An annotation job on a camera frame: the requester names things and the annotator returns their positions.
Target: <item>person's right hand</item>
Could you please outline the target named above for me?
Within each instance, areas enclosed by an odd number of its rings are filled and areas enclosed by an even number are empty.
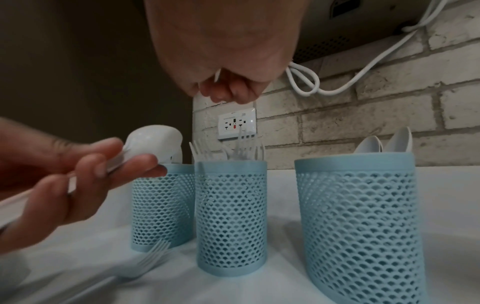
[[[110,189],[167,173],[155,156],[145,154],[107,175],[106,161],[122,148],[118,138],[74,144],[0,117],[0,200],[33,187],[20,218],[0,232],[0,254],[34,245],[61,225],[90,218]],[[71,171],[76,190],[69,194]]]
[[[257,99],[292,60],[309,0],[145,0],[163,68],[190,96]],[[215,72],[221,69],[214,82]]]

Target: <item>perforated plastic basket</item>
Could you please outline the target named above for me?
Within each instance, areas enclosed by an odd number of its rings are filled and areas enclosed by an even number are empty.
[[[411,153],[295,162],[307,271],[337,304],[426,304]]]
[[[217,276],[239,276],[267,260],[267,163],[195,164],[197,263]]]
[[[147,252],[160,239],[170,247],[194,236],[195,168],[164,164],[168,174],[139,178],[132,188],[131,248]]]

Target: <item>scalloped hole pattern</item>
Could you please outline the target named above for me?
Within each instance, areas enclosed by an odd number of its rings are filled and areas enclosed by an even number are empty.
[[[297,174],[307,269],[361,304],[424,304],[413,171]]]
[[[151,246],[163,238],[171,247],[193,238],[195,175],[139,178],[132,188],[132,244]]]
[[[197,174],[197,258],[238,268],[267,255],[265,174]]]

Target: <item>white plastic spoon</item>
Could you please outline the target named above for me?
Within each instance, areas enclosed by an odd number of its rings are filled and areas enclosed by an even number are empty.
[[[178,152],[182,140],[180,131],[169,126],[151,125],[136,129],[127,137],[123,150],[106,162],[106,171],[110,173],[142,154],[153,154],[157,159],[169,159]],[[69,173],[68,177],[75,177],[75,173]],[[31,191],[32,189],[29,189],[1,201],[0,207],[24,200]]]
[[[382,142],[377,136],[368,136],[358,145],[354,153],[378,153],[383,150]]]
[[[412,132],[409,127],[398,129],[385,145],[384,152],[411,152],[413,145]]]

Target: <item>white outlet cover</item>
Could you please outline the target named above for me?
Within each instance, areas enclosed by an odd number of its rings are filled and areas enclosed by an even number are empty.
[[[239,130],[245,135],[257,134],[255,108],[230,112],[218,116],[218,139],[237,138]]]

